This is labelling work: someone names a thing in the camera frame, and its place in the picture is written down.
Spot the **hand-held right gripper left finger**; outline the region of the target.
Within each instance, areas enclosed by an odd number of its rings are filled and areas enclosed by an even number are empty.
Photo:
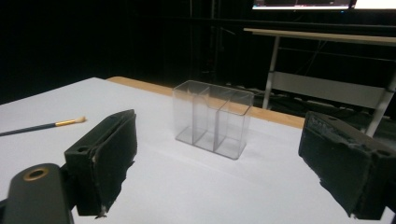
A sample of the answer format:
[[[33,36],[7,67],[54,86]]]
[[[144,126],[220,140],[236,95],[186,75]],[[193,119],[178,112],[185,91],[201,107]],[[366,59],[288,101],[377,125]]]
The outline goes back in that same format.
[[[119,196],[137,153],[135,119],[132,109],[110,115],[64,153],[81,216],[104,216]]]

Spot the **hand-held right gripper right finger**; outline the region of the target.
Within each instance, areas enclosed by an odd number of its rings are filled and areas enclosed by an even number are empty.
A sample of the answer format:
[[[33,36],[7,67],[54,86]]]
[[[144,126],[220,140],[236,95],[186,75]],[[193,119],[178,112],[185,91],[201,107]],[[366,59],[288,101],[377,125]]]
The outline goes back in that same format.
[[[298,155],[351,217],[396,219],[396,150],[334,117],[308,112]]]

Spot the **dark-handled paintbrush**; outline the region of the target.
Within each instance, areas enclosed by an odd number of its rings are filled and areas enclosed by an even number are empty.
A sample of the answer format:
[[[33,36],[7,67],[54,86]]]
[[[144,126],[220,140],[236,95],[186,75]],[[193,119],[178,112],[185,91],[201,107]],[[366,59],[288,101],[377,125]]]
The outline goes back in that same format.
[[[77,119],[63,120],[63,121],[58,121],[58,122],[54,122],[54,123],[41,124],[41,125],[26,127],[26,128],[22,128],[22,129],[18,129],[18,130],[7,131],[7,132],[0,133],[0,136],[7,136],[7,135],[19,134],[19,133],[29,133],[29,132],[34,132],[34,131],[62,127],[62,126],[66,126],[66,125],[76,124],[76,123],[82,123],[85,121],[86,121],[86,117],[80,117]]]

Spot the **clear plastic compartment holder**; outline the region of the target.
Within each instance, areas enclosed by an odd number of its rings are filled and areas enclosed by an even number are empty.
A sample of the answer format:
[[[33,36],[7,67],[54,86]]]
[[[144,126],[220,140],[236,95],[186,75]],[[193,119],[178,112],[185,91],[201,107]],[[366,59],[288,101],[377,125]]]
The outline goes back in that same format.
[[[254,94],[188,80],[173,88],[176,140],[237,160],[247,145]]]

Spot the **white-framed desk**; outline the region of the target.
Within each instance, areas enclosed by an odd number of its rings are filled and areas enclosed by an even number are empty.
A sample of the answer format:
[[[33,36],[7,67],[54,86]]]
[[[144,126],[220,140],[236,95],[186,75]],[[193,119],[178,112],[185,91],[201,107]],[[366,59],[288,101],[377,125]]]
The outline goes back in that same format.
[[[267,109],[272,90],[286,91],[306,96],[313,96],[344,103],[372,108],[375,112],[365,133],[373,136],[384,117],[385,112],[396,92],[396,69],[385,88],[364,86],[316,77],[303,77],[295,74],[276,71],[276,60],[282,37],[322,40],[331,42],[364,44],[374,46],[396,47],[396,37],[375,35],[341,35],[312,32],[297,32],[285,30],[269,30],[245,28],[245,32],[253,35],[266,35],[275,38],[273,53],[266,80],[262,108]]]

